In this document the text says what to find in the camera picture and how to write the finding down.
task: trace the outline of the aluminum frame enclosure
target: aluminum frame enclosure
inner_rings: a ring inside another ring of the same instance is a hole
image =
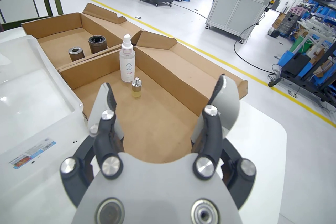
[[[214,0],[206,20],[206,28],[214,26],[240,36],[240,42],[244,43],[255,27],[252,25],[259,21],[269,1]]]

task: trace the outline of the metal cap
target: metal cap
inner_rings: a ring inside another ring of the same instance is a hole
[[[105,110],[102,113],[102,119],[103,120],[111,120],[114,116],[113,110]]]
[[[83,52],[83,49],[81,47],[72,47],[69,49],[69,54],[71,55],[77,55],[81,52]]]
[[[64,174],[68,174],[71,173],[76,166],[76,161],[74,158],[66,158],[60,167],[60,171]]]
[[[102,164],[102,173],[105,176],[114,176],[120,168],[120,160],[115,156],[108,157]]]
[[[218,110],[213,105],[206,105],[204,111],[207,115],[216,116],[218,114]]]
[[[90,136],[92,136],[92,137],[97,136],[97,134],[98,134],[98,124],[94,124],[94,125],[92,125],[92,126],[90,127],[90,129],[89,129],[89,134],[90,134]]]
[[[139,78],[135,78],[132,81],[132,90],[134,92],[139,92],[141,91],[141,86],[142,86],[142,81]]]
[[[254,176],[257,172],[257,169],[253,162],[251,162],[249,159],[243,159],[240,168],[247,176]]]
[[[212,161],[206,157],[200,157],[196,162],[196,169],[200,175],[205,178],[211,177],[215,172]]]

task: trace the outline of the bottle label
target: bottle label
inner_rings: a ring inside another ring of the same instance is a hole
[[[126,54],[126,55],[130,55],[132,53],[132,49],[130,49],[130,50],[123,49],[123,53]]]
[[[120,74],[124,82],[132,82],[135,75],[135,57],[133,59],[120,59]]]

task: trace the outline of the cardboard box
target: cardboard box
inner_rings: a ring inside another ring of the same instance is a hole
[[[110,48],[121,44],[125,34],[130,34],[132,43],[136,43],[143,31],[140,27],[128,22],[125,17],[118,17],[116,13],[92,3],[86,5],[83,13],[36,20],[22,24],[22,27],[27,35],[37,38],[56,69],[61,69],[72,63],[68,54],[71,47],[83,49],[85,58],[80,61],[105,54],[107,50],[91,54],[88,40],[93,35],[104,36],[107,46]]]
[[[324,49],[321,49],[320,51],[315,52],[314,53],[315,56],[310,60],[310,63],[312,65],[315,65],[315,63],[318,62],[324,56],[324,54],[325,54]]]
[[[282,23],[283,19],[285,18],[285,16],[286,16],[286,14],[280,13],[279,16],[278,16],[278,18],[273,23],[272,27],[274,27],[275,29],[278,29],[278,27]]]
[[[325,63],[322,64],[322,66],[316,69],[314,75],[318,78],[322,78],[326,74],[326,72],[332,67],[332,65],[332,62],[330,60],[327,60]]]
[[[60,74],[83,102],[87,116],[101,84],[110,83],[125,150],[140,160],[165,163],[190,153],[198,116],[221,74],[236,82],[240,98],[247,94],[246,80],[173,38],[142,32],[134,50],[135,76],[143,82],[140,99],[133,99],[131,84],[121,81],[119,50],[63,68]]]

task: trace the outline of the metal bolt head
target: metal bolt head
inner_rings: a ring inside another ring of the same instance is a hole
[[[216,116],[218,114],[217,108],[213,105],[206,105],[204,111],[210,116]]]
[[[76,161],[74,158],[66,158],[60,167],[60,171],[64,174],[69,174],[71,173],[76,166]]]
[[[242,160],[240,167],[247,176],[254,176],[257,172],[254,163],[246,158]]]
[[[196,162],[196,169],[205,178],[211,177],[215,172],[212,161],[206,157],[200,157]]]
[[[98,124],[94,124],[94,125],[91,126],[91,128],[89,129],[89,134],[92,137],[97,136],[97,134],[98,134]]]
[[[111,120],[114,116],[113,110],[105,110],[102,113],[102,119],[103,120]]]
[[[120,160],[115,156],[108,157],[102,164],[102,172],[105,176],[114,176],[120,168]]]

